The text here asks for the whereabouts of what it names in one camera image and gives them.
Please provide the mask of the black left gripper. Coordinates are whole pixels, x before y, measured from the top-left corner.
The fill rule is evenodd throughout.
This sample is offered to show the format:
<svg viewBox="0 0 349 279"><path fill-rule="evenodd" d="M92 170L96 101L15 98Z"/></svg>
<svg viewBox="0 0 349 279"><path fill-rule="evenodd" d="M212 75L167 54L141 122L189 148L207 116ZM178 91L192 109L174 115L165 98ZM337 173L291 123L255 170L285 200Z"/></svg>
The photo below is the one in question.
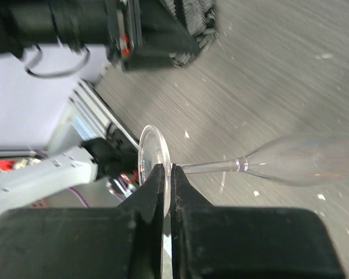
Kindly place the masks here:
<svg viewBox="0 0 349 279"><path fill-rule="evenodd" d="M200 48L164 1L0 1L0 54L60 42L78 52L104 45L123 70L174 66L180 54Z"/></svg>

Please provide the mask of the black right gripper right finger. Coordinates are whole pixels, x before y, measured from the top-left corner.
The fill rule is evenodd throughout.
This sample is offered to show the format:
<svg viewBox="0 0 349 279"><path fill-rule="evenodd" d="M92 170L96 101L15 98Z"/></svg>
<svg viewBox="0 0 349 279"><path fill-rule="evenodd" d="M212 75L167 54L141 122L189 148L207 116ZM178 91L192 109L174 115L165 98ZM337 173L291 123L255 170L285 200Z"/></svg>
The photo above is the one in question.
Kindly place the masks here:
<svg viewBox="0 0 349 279"><path fill-rule="evenodd" d="M321 218L302 208L215 206L171 173L174 278L344 278Z"/></svg>

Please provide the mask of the clear glass wine glass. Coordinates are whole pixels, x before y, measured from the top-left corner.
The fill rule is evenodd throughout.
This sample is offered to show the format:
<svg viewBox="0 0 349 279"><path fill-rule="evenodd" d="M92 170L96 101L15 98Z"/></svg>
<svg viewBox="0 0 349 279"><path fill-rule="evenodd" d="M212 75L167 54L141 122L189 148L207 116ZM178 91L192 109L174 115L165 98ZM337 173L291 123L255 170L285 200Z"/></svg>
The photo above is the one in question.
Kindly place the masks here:
<svg viewBox="0 0 349 279"><path fill-rule="evenodd" d="M138 177L143 185L155 165L164 168L164 205L171 203L172 163L166 140L151 125L143 129L138 146ZM274 139L247 155L220 162L183 164L185 174L235 171L294 187L349 180L349 134L303 133Z"/></svg>

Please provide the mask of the black white striped bag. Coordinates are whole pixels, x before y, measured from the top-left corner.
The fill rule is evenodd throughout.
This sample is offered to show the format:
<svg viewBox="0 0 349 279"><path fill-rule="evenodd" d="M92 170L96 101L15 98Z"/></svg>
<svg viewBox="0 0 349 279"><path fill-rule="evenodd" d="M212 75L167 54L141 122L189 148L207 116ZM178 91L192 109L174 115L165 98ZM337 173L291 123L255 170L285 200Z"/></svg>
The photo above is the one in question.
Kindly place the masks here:
<svg viewBox="0 0 349 279"><path fill-rule="evenodd" d="M217 39L216 1L167 0L161 3L196 40L201 52L207 50Z"/></svg>

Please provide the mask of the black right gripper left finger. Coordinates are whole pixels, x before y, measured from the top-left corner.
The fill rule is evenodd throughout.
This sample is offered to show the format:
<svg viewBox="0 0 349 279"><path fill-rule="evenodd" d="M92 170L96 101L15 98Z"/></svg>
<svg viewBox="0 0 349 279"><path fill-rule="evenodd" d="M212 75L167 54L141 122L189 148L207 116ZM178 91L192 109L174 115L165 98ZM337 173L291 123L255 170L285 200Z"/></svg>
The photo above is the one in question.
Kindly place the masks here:
<svg viewBox="0 0 349 279"><path fill-rule="evenodd" d="M165 170L114 208L0 216L0 278L161 278Z"/></svg>

